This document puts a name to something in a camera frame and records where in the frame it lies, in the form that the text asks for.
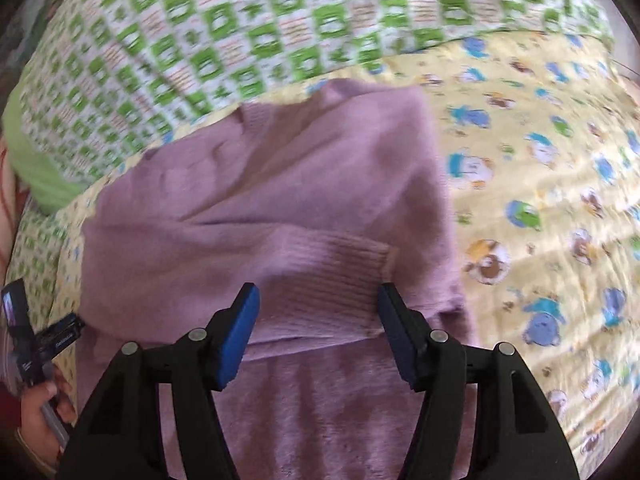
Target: metal pin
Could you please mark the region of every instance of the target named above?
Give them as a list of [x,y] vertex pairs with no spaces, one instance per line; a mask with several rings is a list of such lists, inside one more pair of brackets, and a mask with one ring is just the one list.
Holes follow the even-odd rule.
[[430,336],[436,343],[444,343],[449,339],[449,334],[444,330],[432,330]]
[[124,343],[121,350],[124,355],[133,355],[138,351],[138,343],[136,343],[135,341]]
[[203,328],[194,328],[189,332],[189,339],[192,341],[202,341],[207,336],[207,331]]
[[511,343],[507,343],[506,341],[503,341],[498,345],[498,350],[501,354],[504,355],[513,355],[516,353],[515,346],[513,346]]

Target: yellow bedsheet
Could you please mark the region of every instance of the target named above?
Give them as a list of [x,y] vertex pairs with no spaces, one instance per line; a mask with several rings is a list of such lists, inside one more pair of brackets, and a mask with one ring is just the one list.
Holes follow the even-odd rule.
[[[423,86],[450,173],[460,269],[482,345],[513,342],[586,478],[640,394],[640,141],[635,105],[592,38],[497,33],[270,92],[305,99],[326,78]],[[215,112],[175,139],[226,116]],[[50,319],[79,304],[80,227],[135,156],[58,213],[68,225]],[[60,357],[73,376],[73,354]]]

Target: hand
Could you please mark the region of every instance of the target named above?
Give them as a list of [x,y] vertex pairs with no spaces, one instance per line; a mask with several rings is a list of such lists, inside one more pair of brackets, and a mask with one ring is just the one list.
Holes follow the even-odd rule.
[[40,408],[58,392],[60,392],[58,414],[65,422],[72,423],[76,420],[76,410],[69,400],[71,386],[66,382],[57,366],[54,366],[53,381],[29,388],[22,394],[20,402],[22,412],[20,434],[22,439],[31,448],[31,451],[50,466],[56,465],[60,444],[49,429]]

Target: purple sweater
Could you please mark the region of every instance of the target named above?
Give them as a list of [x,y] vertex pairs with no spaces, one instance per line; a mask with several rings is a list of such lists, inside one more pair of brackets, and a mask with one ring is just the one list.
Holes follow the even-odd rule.
[[255,282],[260,316],[215,397],[243,480],[396,476],[421,396],[380,336],[376,287],[393,280],[432,326],[472,339],[424,101],[334,80],[301,104],[245,104],[105,188],[83,227],[81,404],[124,340],[172,343]]

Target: bracelet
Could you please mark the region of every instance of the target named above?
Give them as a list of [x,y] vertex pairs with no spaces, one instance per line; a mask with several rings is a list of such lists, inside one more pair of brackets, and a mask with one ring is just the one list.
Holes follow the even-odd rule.
[[[46,462],[44,462],[44,460],[41,459],[29,447],[29,445],[24,441],[24,439],[22,437],[22,434],[20,433],[20,428],[15,430],[15,439],[18,441],[18,443],[20,443],[22,448],[25,450],[27,455],[29,455],[29,457],[31,458],[31,460],[33,461],[35,466],[39,469],[39,471],[41,473],[43,473],[47,478],[53,479],[55,477],[55,475],[56,475],[56,469],[54,467],[50,466],[49,464],[47,464]],[[58,460],[56,460],[56,462],[59,461],[59,460],[60,460],[60,453],[58,453]]]

